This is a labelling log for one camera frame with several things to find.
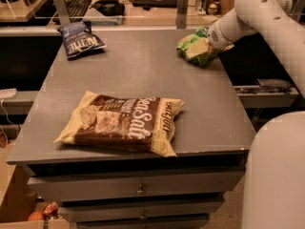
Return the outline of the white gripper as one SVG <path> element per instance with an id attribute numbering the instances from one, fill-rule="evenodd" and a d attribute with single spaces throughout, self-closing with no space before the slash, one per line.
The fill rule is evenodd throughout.
<path id="1" fill-rule="evenodd" d="M 208 38 L 215 49 L 223 49 L 232 44 L 232 41 L 226 38 L 222 33 L 219 20 L 209 26 Z M 203 37 L 200 37 L 186 50 L 186 57 L 188 59 L 195 59 L 198 56 L 207 54 L 209 54 L 209 45 Z"/>

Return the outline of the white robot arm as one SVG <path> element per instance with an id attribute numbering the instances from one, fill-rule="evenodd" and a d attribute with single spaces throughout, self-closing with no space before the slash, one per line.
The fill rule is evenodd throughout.
<path id="1" fill-rule="evenodd" d="M 222 49 L 258 32 L 305 94 L 305 28 L 284 0 L 234 0 L 209 28 Z M 280 115 L 254 137 L 246 164 L 241 229 L 305 229 L 305 112 Z"/>

